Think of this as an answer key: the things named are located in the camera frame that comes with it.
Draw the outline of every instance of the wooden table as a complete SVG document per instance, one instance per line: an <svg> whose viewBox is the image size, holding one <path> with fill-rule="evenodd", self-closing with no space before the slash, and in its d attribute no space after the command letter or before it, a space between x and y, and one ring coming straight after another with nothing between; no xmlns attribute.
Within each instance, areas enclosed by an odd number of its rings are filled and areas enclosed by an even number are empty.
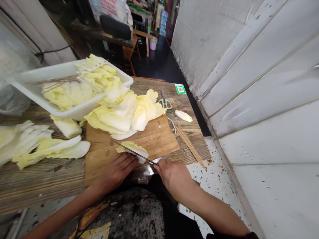
<svg viewBox="0 0 319 239"><path fill-rule="evenodd" d="M187 95L179 95L172 83L142 78L133 79L134 84L131 89L138 95L145 94L148 89L153 89L159 93L159 100L160 90L164 89L166 97L172 104L172 109L166 112L167 116L173 121L180 122L203 160L211 159ZM175 109L187 112L193 118L193 122L186 122L178 118L174 114ZM50 119L49 113L34 102L21 117L6 116L1 125L16 125L27 119L37 124L50 125L50 128L55 130L55 134L61 135ZM83 127L82 135L85 138L85 127ZM176 136L180 150L167 155L167 157L174 161L182 161L183 159L186 164L196 163L186 144L178 134ZM130 175L131 179L141 177L145 167L147 165L137 167ZM21 171L15 163L9 162L0 169L0 214L77 195L83 190L84 157L80 159L44 159Z"/></svg>

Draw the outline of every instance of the white wall panel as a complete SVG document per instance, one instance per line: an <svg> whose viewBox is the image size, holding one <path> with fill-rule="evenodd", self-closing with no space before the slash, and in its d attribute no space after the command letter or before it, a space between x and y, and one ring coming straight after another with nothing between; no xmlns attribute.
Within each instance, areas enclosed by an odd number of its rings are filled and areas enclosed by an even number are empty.
<svg viewBox="0 0 319 239"><path fill-rule="evenodd" d="M267 239L318 239L319 225L251 204Z"/></svg>
<svg viewBox="0 0 319 239"><path fill-rule="evenodd" d="M319 162L318 109L319 101L315 101L227 135L219 142L232 164Z"/></svg>
<svg viewBox="0 0 319 239"><path fill-rule="evenodd" d="M318 238L319 164L234 170L267 238Z"/></svg>
<svg viewBox="0 0 319 239"><path fill-rule="evenodd" d="M210 118L219 137L319 99L319 36Z"/></svg>
<svg viewBox="0 0 319 239"><path fill-rule="evenodd" d="M230 66L235 62L235 60L244 52L244 50L255 39L260 31L267 25L267 23L271 20L269 16L273 16L275 13L277 13L285 2L286 0L265 0L263 2L263 4L257 10L255 16L250 21L247 21L247 24L240 31L236 39L230 45L227 52L223 55L222 59L214 68L206 81L201 85L199 90L195 92L196 97L199 100L201 100L204 95L213 88L213 86L229 70ZM244 1L237 1L237 4L244 4Z"/></svg>
<svg viewBox="0 0 319 239"><path fill-rule="evenodd" d="M203 99L206 113L216 113L316 32L318 11L317 0L288 1Z"/></svg>
<svg viewBox="0 0 319 239"><path fill-rule="evenodd" d="M199 89L263 0L181 1L173 54L191 89Z"/></svg>

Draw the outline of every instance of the electrical cable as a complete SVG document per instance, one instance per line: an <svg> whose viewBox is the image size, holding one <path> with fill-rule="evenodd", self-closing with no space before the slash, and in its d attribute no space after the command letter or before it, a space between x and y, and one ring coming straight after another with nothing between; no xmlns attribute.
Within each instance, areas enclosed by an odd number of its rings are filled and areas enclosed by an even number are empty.
<svg viewBox="0 0 319 239"><path fill-rule="evenodd" d="M24 35L26 35L26 37L39 49L40 52L33 52L34 55L36 57L41 57L41 64L44 62L44 54L46 53L51 53L51 52L57 52L57 51L61 51L61 50L64 50L68 47L71 47L71 45L68 45L66 47L63 47L61 49L58 49L58 50L51 50L51 51L42 51L40 49L40 47L32 40L32 38L19 26L18 23L16 23L16 21L0 6L0 10L23 32Z"/></svg>

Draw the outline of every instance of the speckled floor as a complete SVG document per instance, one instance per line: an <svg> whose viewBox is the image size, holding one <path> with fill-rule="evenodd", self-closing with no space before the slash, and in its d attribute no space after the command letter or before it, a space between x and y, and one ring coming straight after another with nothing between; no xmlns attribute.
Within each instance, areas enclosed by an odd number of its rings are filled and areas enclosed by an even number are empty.
<svg viewBox="0 0 319 239"><path fill-rule="evenodd" d="M228 175L225 165L216 149L213 137L207 136L204 138L212 156L212 162L207 163L207 172L203 170L199 163L188 165L187 168L192 178L199 182L201 188L206 192L227 203L228 206L230 206L239 215L242 221L251 230L252 228L250 221L246 217L246 212L242 203L240 202L239 197L237 196L233 182ZM179 211L189 218L197 221L203 238L206 238L208 233L213 234L209 225L201 217L190 211L184 205L179 206Z"/></svg>
<svg viewBox="0 0 319 239"><path fill-rule="evenodd" d="M235 212L240 216L243 222L251 229L251 225L246 217L243 205L241 204L237 196L237 192L215 147L212 136L207 136L204 138L207 147L212 155L212 161L207 162L207 172L203 170L199 163L188 165L187 168L190 171L192 178L199 182L201 188L203 188L206 192L227 203L233 210L235 210ZM73 198L74 197L68 197L65 199L42 204L39 207L29 208L23 220L17 238L21 238L26 232L35 227L38 223L44 221L52 213L59 210ZM201 217L199 217L183 205L179 205L179 210L184 215L197 221L203 238L206 238L206 235L208 233L212 234L212 230Z"/></svg>

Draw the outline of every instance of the forearm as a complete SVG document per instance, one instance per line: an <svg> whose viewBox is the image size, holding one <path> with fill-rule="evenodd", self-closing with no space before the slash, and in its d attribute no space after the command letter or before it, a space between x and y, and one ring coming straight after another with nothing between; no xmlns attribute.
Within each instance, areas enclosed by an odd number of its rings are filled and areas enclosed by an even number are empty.
<svg viewBox="0 0 319 239"><path fill-rule="evenodd" d="M193 197L183 205L202 217L218 233L232 236L245 236L250 233L239 216L224 202L197 187Z"/></svg>
<svg viewBox="0 0 319 239"><path fill-rule="evenodd" d="M63 225L75 218L81 212L89 208L94 203L98 202L102 198L102 195L97 193L94 185L88 187L79 196L62 207L60 210L52 214L44 222L39 224L32 231L28 232L24 239L45 239L52 233L59 230Z"/></svg>

